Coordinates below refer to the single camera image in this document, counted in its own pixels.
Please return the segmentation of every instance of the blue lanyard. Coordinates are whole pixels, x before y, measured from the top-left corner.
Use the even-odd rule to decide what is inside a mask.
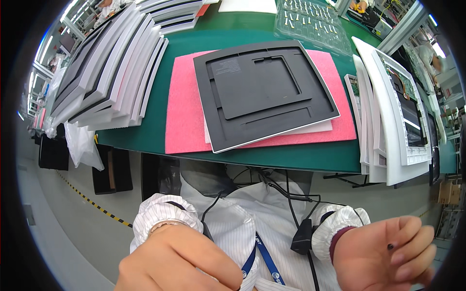
[[[267,268],[270,271],[270,274],[272,275],[272,278],[274,279],[274,281],[280,285],[285,285],[285,282],[281,278],[281,275],[278,272],[278,269],[275,266],[274,261],[272,260],[272,257],[270,256],[269,252],[267,251],[267,248],[265,247],[264,243],[260,239],[260,236],[257,232],[256,232],[256,246],[259,249],[262,257],[264,258],[265,264],[267,265]],[[254,247],[253,251],[249,255],[249,258],[247,258],[246,262],[244,263],[244,266],[241,268],[241,270],[243,271],[243,279],[246,278],[246,276],[249,274],[249,271],[251,270],[253,266],[255,257],[256,257],[256,247]]]

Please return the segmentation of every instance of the clear plastic tray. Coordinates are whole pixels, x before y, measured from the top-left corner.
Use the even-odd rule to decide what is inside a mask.
[[[352,55],[351,44],[333,8],[304,0],[278,0],[274,34]]]

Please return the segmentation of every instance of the gray pants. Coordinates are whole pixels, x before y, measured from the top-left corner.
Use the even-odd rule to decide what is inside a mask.
[[[180,159],[179,168],[183,179],[204,196],[226,197],[238,189],[238,186],[226,173],[226,165],[217,162],[205,162]],[[274,171],[285,176],[285,170]],[[296,182],[305,195],[309,194],[313,172],[288,170],[290,180]]]

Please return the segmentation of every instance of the yellow-black floor tape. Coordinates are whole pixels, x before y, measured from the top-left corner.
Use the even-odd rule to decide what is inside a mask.
[[[121,222],[123,223],[124,225],[126,226],[129,226],[129,227],[133,227],[132,224],[122,220],[121,218],[118,218],[116,217],[115,215],[111,214],[110,212],[108,212],[107,210],[103,209],[102,207],[100,207],[99,205],[97,205],[95,202],[93,202],[92,200],[90,200],[89,198],[87,198],[85,195],[83,195],[81,192],[78,191],[78,189],[76,189],[73,185],[71,185],[61,174],[60,172],[58,172],[57,170],[55,170],[55,172],[57,172],[58,176],[60,176],[67,184],[68,186],[70,186],[76,193],[78,193],[82,198],[84,198],[87,202],[89,202],[90,204],[92,204],[95,208],[99,209],[100,211],[102,211],[103,213],[105,213],[107,216],[110,216],[111,218],[115,219],[116,221],[118,222]]]
[[[419,215],[419,217],[423,217],[424,215],[426,215],[426,214],[427,214],[427,212],[429,212],[429,210],[430,210],[430,209],[428,209],[428,210],[424,211],[424,213],[423,213],[423,214],[421,214],[421,215]]]

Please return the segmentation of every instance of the pink foam sheet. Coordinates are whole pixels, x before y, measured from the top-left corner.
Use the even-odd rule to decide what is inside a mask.
[[[211,145],[205,142],[204,113],[202,111],[193,63],[193,58],[209,52],[193,53],[175,58],[168,94],[165,127],[165,153],[167,154],[212,151]],[[307,52],[321,73],[340,111],[340,117],[331,120],[333,130],[296,135],[279,135],[245,145],[241,148],[356,139],[356,131],[348,98],[331,55],[315,50],[307,50]]]

